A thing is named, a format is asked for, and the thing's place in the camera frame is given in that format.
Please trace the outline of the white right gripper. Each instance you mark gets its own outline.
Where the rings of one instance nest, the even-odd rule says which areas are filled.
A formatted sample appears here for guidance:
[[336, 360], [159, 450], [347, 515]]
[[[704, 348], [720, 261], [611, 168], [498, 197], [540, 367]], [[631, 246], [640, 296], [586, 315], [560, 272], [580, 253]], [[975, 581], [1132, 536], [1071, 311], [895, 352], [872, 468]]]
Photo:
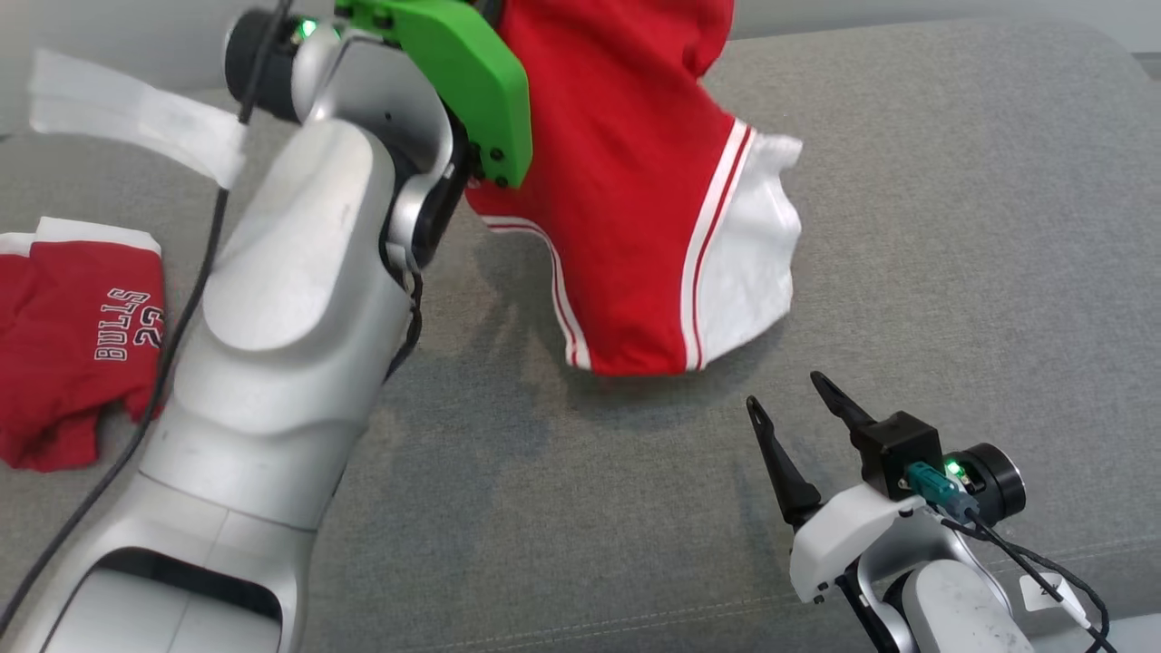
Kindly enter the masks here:
[[[825, 409], [858, 433], [878, 421], [821, 371], [810, 372]], [[961, 560], [962, 544], [942, 526], [924, 498], [890, 502], [865, 483], [839, 491], [822, 508], [819, 489], [801, 475], [776, 438], [776, 425], [753, 395], [747, 414], [783, 521], [796, 531], [789, 579], [796, 598], [812, 603], [854, 562], [867, 582], [884, 580], [930, 560]]]

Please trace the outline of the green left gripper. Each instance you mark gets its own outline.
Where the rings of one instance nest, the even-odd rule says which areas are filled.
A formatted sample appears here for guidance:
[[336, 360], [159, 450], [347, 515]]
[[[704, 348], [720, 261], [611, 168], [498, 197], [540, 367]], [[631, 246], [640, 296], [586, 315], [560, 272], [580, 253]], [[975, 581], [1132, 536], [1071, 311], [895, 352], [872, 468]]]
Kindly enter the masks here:
[[337, 1], [336, 16], [401, 46], [478, 145], [483, 177], [518, 189], [533, 162], [531, 85], [469, 1]]

